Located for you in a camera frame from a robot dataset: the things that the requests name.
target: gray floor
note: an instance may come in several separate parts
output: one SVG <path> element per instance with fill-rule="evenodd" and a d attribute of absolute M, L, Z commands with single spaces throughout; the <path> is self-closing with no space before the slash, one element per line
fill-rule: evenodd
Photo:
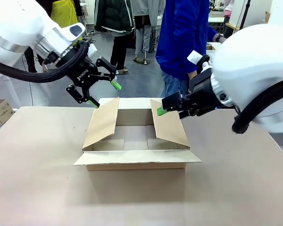
<path fill-rule="evenodd" d="M 96 60 L 100 55 L 110 60 L 111 50 L 113 46 L 113 37 L 108 33 L 100 33 L 93 37 L 94 43 L 98 49 L 98 53 L 93 56 Z M 129 70 L 129 75 L 120 75 L 117 80 L 122 85 L 121 91 L 116 91 L 108 82 L 98 82 L 91 88 L 91 95 L 99 100 L 101 97 L 160 97 L 163 89 L 163 81 L 160 75 L 160 68 L 155 60 L 155 53 L 148 54 L 148 59 L 153 60 L 149 65 L 140 65 L 133 62 L 134 49 L 127 50 L 126 67 Z M 15 64 L 18 69 L 27 69 L 25 57 Z M 42 68 L 36 62 L 36 69 L 42 72 Z M 79 105 L 66 92 L 67 86 L 71 83 L 68 78 L 60 79 L 56 82 L 46 84 L 35 84 L 24 81 L 12 80 L 15 90 L 19 96 L 22 106 L 83 106 Z M 6 83 L 0 77 L 0 99 L 7 99 L 13 107 L 17 107 L 11 98 Z M 275 141 L 283 148 L 283 134 L 272 135 Z"/>

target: person's hand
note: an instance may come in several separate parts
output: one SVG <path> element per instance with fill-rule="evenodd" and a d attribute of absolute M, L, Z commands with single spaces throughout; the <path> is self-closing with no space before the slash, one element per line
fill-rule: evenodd
<path fill-rule="evenodd" d="M 224 43 L 226 41 L 226 38 L 225 37 L 220 37 L 220 39 L 219 39 L 219 42 L 222 44 L 222 43 Z"/>
<path fill-rule="evenodd" d="M 193 71 L 193 72 L 188 73 L 188 76 L 189 76 L 189 78 L 191 80 L 192 78 L 197 76 L 197 71 Z"/>
<path fill-rule="evenodd" d="M 213 41 L 218 41 L 221 44 L 224 43 L 226 41 L 226 38 L 223 37 L 223 36 L 221 36 L 221 37 L 220 36 L 221 35 L 219 33 L 215 34 L 215 36 L 213 37 Z"/>

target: beige table surface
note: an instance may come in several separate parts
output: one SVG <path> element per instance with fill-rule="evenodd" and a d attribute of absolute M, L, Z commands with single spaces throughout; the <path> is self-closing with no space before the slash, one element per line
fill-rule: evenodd
<path fill-rule="evenodd" d="M 2 226 L 282 226 L 283 151 L 234 112 L 183 120 L 203 160 L 183 169 L 91 171 L 91 108 L 22 107 L 0 129 Z"/>

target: dark jacket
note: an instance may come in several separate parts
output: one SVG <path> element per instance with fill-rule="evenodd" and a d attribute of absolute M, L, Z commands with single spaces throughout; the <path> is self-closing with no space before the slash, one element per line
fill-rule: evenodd
<path fill-rule="evenodd" d="M 114 32 L 128 32 L 134 28 L 130 0 L 96 0 L 94 28 Z"/>
<path fill-rule="evenodd" d="M 206 53 L 207 40 L 216 32 L 208 26 L 209 0 L 167 0 L 156 59 L 162 71 L 180 80 L 196 65 L 188 61 L 193 51 Z"/>

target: yellow garment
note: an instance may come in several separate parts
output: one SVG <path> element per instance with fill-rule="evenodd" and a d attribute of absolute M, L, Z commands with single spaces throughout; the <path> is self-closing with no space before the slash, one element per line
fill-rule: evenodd
<path fill-rule="evenodd" d="M 73 0 L 60 0 L 52 4 L 51 19 L 60 27 L 76 24 L 77 17 Z"/>

